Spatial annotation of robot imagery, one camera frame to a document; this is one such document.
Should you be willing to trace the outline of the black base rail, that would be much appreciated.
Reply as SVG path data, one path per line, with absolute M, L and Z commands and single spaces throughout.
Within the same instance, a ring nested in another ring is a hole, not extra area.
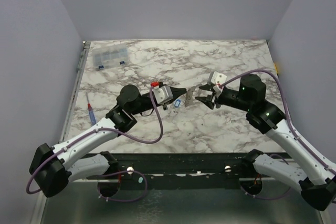
M 136 189 L 140 186 L 137 174 L 111 175 L 132 167 L 145 175 L 148 189 L 239 189 L 241 181 L 257 176 L 245 162 L 245 156 L 245 153 L 111 154 L 113 164 L 105 179 L 119 182 L 124 190 Z

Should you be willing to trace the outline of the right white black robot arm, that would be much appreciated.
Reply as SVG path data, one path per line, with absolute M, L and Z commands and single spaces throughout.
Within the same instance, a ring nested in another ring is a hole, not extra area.
M 241 164 L 246 177 L 262 174 L 295 189 L 314 209 L 324 211 L 335 200 L 335 163 L 323 156 L 292 125 L 288 108 L 283 110 L 266 100 L 266 84 L 256 74 L 238 76 L 239 89 L 225 87 L 226 76 L 214 71 L 201 90 L 210 92 L 196 100 L 208 108 L 229 106 L 246 112 L 246 119 L 261 134 L 266 135 L 298 164 L 292 167 L 253 150 Z

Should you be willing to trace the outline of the clear plastic compartment box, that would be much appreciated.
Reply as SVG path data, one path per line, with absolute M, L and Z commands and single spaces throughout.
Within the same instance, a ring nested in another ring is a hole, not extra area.
M 126 45 L 114 45 L 92 50 L 93 66 L 97 70 L 115 68 L 130 63 Z

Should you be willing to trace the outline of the blue red handled screwdriver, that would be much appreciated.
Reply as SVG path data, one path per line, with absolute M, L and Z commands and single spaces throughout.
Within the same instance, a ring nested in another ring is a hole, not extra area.
M 88 93 L 86 93 L 86 99 L 87 99 L 87 108 L 88 108 L 88 114 L 89 114 L 89 119 L 90 119 L 91 125 L 95 125 L 96 124 L 96 118 L 95 118 L 94 111 L 93 111 L 93 108 L 91 106 L 91 103 L 89 101 Z

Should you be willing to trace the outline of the blue key tag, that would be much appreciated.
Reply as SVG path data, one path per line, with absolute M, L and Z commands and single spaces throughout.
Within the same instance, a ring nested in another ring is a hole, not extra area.
M 181 106 L 181 100 L 180 99 L 175 100 L 174 107 L 179 108 L 180 106 Z

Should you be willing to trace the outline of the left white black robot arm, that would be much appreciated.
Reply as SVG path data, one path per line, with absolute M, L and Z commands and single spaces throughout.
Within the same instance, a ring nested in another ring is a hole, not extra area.
M 36 149 L 29 167 L 26 193 L 32 195 L 41 191 L 46 197 L 53 197 L 74 180 L 90 176 L 112 178 L 116 166 L 104 155 L 84 156 L 121 135 L 142 144 L 159 142 L 163 136 L 161 117 L 157 116 L 159 137 L 148 141 L 128 134 L 137 123 L 134 116 L 148 110 L 159 114 L 159 106 L 167 106 L 186 93 L 185 88 L 174 88 L 161 82 L 152 83 L 146 94 L 141 94 L 135 85 L 124 86 L 116 98 L 116 105 L 91 128 L 65 142 L 54 146 L 45 143 Z

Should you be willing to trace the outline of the left aluminium side rail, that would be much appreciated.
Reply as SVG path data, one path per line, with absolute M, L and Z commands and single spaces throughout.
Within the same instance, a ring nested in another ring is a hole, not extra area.
M 89 53 L 90 46 L 91 46 L 90 41 L 84 41 L 83 42 L 83 49 L 82 49 L 82 52 L 79 56 L 79 61 L 78 61 L 77 67 L 76 67 L 76 78 L 75 78 L 74 86 L 73 86 L 72 93 L 71 93 L 71 96 L 70 96 L 70 102 L 69 102 L 69 105 L 68 105 L 65 122 L 63 124 L 60 139 L 59 139 L 58 143 L 61 143 L 64 140 L 66 140 L 67 137 L 68 137 L 68 134 L 69 134 L 71 120 L 72 120 L 73 112 L 75 110 L 76 100 L 77 100 L 77 96 L 78 96 L 78 92 L 79 92 L 78 90 L 79 90 L 79 87 L 80 87 L 80 84 L 81 84 L 81 81 L 82 81 L 82 76 L 83 76 L 83 73 L 84 73 L 84 69 L 85 69 L 87 58 L 88 58 L 88 53 Z

